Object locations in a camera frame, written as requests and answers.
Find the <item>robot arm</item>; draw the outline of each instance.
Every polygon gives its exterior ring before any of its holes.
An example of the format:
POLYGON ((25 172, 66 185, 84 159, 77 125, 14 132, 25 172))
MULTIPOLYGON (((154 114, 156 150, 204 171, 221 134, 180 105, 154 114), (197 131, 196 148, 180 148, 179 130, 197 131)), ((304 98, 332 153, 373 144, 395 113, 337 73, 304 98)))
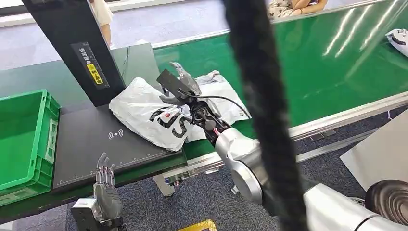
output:
MULTIPOLYGON (((274 185, 266 173, 268 164, 262 161, 258 140, 242 135, 223 121, 211 100, 197 98, 193 89, 198 85, 194 88, 185 85, 168 71, 160 75, 158 82, 175 96, 169 97, 172 102, 190 107, 193 124, 205 131, 241 195, 262 205, 271 216, 276 215, 281 205, 273 196, 274 185)), ((326 185, 306 178, 301 178, 301 184, 307 222, 312 231, 408 231, 408 227, 382 218, 326 185)))
POLYGON ((103 153, 96 168, 94 198, 81 198, 71 208, 79 231, 126 231, 121 217, 123 205, 115 187, 114 168, 103 153))

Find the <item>black round pad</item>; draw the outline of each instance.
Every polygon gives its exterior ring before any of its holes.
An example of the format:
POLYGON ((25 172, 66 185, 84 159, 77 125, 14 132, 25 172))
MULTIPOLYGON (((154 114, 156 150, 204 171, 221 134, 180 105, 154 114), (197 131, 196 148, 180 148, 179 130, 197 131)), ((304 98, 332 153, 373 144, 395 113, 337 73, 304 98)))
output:
POLYGON ((408 226, 408 183, 383 180, 373 184, 366 193, 366 208, 408 226))

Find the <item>black braided cable sleeve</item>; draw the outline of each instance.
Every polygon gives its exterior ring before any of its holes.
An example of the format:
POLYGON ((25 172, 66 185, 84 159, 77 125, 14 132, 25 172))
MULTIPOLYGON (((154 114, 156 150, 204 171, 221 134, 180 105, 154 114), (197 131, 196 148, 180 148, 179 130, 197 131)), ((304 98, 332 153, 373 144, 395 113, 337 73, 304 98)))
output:
POLYGON ((241 71, 273 196, 285 231, 307 231, 306 207, 292 141, 275 40, 263 0, 223 0, 230 43, 241 71))

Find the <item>person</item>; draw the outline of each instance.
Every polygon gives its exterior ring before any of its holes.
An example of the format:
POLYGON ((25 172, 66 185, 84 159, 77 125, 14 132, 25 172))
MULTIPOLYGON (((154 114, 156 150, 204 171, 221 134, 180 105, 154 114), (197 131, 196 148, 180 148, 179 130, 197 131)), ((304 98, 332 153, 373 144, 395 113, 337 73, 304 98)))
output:
POLYGON ((95 18, 99 22, 99 26, 101 27, 101 32, 107 44, 109 44, 110 48, 113 49, 114 45, 111 41, 111 27, 110 23, 112 21, 113 13, 111 9, 109 9, 108 4, 105 0, 89 0, 91 2, 91 6, 93 8, 95 18))
POLYGON ((273 0, 269 4, 270 19, 313 13, 323 10, 327 0, 273 0))

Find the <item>white plastic bag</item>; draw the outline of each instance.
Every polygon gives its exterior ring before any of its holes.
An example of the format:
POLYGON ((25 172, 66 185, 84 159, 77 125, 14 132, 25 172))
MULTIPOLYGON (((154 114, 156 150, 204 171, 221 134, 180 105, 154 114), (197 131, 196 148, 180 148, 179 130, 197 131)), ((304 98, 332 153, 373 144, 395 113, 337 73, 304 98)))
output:
POLYGON ((191 131, 189 114, 181 107, 163 103, 161 92, 142 78, 135 78, 109 109, 128 129, 156 146, 178 151, 191 131))
MULTIPOLYGON (((245 106, 232 86, 218 71, 196 78, 201 96, 224 96, 245 106)), ((188 106, 175 106, 160 100, 161 92, 142 78, 135 78, 118 96, 111 100, 109 109, 131 131, 156 146, 178 151, 188 137, 189 141, 205 139, 202 128, 191 124, 188 106)), ((233 103, 224 99, 211 99, 217 106, 221 119, 229 124, 248 117, 233 103)))

